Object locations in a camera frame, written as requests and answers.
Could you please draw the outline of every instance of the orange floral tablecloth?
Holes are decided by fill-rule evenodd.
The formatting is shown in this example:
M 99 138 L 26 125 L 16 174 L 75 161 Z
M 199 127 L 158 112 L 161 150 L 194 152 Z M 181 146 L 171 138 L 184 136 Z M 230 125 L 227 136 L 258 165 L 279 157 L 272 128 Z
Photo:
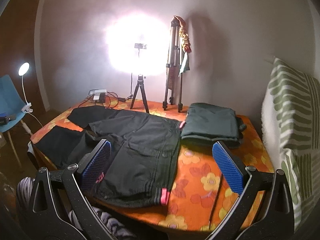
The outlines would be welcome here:
M 116 103 L 116 99 L 112 98 L 111 106 L 116 105 Z M 126 103 L 120 102 L 115 109 L 130 109 L 130 104 L 130 101 Z M 81 107 L 92 105 L 93 103 L 85 102 Z M 78 106 L 79 104 L 68 109 L 46 124 L 31 137 L 32 142 L 34 144 L 37 143 L 55 125 L 71 130 L 82 131 L 82 128 L 67 119 L 71 111 Z M 148 106 L 150 114 L 180 121 L 183 121 L 186 117 L 186 107 L 182 113 L 178 113 L 177 106 L 169 106 L 167 111 L 162 109 L 161 103 L 149 101 Z M 136 100 L 133 110 L 145 111 L 141 100 Z M 270 158 L 249 118 L 246 116 L 240 117 L 247 125 L 247 129 L 243 132 L 244 141 L 238 149 L 232 149 L 231 152 L 239 156 L 245 165 L 253 165 L 257 167 L 259 171 L 274 172 Z M 181 145 L 177 175 L 167 206 L 130 209 L 107 205 L 97 199 L 93 199 L 93 201 L 108 206 L 128 217 L 149 224 L 190 231 L 213 231 L 228 213 L 238 197 L 238 194 L 231 191 L 225 179 L 222 180 L 220 193 L 217 196 L 220 175 L 221 172 L 212 158 L 211 148 L 193 147 L 189 149 L 186 145 Z M 260 206 L 263 194 L 264 192 L 257 194 L 254 204 L 243 224 L 243 228 L 251 225 Z M 217 205 L 209 227 L 211 209 L 215 198 L 218 198 Z

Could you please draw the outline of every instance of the pink tag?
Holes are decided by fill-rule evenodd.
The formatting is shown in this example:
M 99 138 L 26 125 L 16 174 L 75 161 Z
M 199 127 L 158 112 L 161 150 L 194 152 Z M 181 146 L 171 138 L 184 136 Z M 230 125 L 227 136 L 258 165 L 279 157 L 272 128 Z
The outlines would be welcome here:
M 186 124 L 186 121 L 182 121 L 179 128 L 182 129 L 185 124 Z
M 104 174 L 101 173 L 99 178 L 97 179 L 96 183 L 100 183 L 103 180 Z
M 167 191 L 167 189 L 164 187 L 162 188 L 162 194 L 161 194 L 161 205 L 165 206 L 168 204 L 169 201 L 170 192 Z

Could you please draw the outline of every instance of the silver tripod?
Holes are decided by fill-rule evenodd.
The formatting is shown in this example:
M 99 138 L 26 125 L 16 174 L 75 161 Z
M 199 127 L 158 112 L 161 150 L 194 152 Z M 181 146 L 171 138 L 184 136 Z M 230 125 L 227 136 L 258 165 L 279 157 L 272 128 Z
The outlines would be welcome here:
M 174 68 L 174 73 L 176 73 L 176 67 L 181 67 L 182 62 L 182 47 L 180 44 L 180 37 L 179 37 L 179 28 L 180 23 L 179 20 L 174 18 L 171 21 L 171 42 L 169 45 L 169 53 L 168 53 L 168 61 L 167 61 L 167 68 Z M 169 90 L 169 82 L 170 82 L 170 71 L 167 71 L 167 80 L 165 85 L 165 95 L 164 95 L 164 101 L 162 102 L 162 107 L 164 110 L 168 108 L 168 90 Z M 178 104 L 178 112 L 180 113 L 182 111 L 183 104 L 181 103 L 181 97 L 182 97 L 182 76 L 183 74 L 180 74 L 180 93 L 179 93 L 179 104 Z M 173 99 L 174 99 L 174 87 L 175 87 L 175 79 L 173 79 L 172 87 L 171 87 L 171 96 L 169 98 L 170 104 L 173 105 Z

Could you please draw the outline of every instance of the folded dark green garment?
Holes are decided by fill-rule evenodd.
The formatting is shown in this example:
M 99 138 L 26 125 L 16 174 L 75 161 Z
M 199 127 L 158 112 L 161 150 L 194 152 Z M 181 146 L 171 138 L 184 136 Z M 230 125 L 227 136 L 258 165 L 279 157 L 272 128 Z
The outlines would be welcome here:
M 181 138 L 201 145 L 213 145 L 223 141 L 228 147 L 238 147 L 246 128 L 242 119 L 230 108 L 193 103 L 188 109 Z

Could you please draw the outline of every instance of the bright light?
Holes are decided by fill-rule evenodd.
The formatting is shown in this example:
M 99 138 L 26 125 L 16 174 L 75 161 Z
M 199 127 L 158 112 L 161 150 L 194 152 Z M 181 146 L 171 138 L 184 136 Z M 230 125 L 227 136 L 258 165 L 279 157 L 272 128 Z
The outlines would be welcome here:
M 170 30 L 161 21 L 145 14 L 130 14 L 107 28 L 109 60 L 117 70 L 143 75 L 159 75 L 166 71 Z M 135 43 L 147 49 L 134 48 Z
M 22 66 L 19 68 L 19 76 L 23 76 L 29 69 L 29 63 L 23 63 Z

